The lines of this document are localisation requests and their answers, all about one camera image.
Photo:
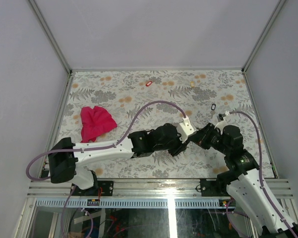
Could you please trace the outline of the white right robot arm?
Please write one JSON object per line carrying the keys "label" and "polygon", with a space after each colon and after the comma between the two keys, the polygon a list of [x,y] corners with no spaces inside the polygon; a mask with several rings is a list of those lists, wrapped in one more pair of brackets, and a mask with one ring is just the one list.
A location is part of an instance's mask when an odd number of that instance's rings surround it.
{"label": "white right robot arm", "polygon": [[224,154],[228,171],[218,174],[215,189],[229,195],[253,222],[261,238],[298,238],[298,224],[286,213],[259,171],[254,157],[244,148],[240,129],[223,129],[209,123],[190,136],[202,149]]}

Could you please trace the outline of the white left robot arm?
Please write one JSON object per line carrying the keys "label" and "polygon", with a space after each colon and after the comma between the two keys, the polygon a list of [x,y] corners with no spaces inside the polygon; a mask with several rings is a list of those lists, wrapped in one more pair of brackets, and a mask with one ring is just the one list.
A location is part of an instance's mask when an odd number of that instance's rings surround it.
{"label": "white left robot arm", "polygon": [[88,164],[111,159],[149,157],[156,151],[168,151],[172,156],[186,148],[185,142],[194,133],[193,127],[182,122],[178,126],[167,123],[154,130],[137,131],[122,141],[73,143],[71,138],[61,139],[48,155],[51,183],[70,182],[87,195],[98,192],[96,173]]}

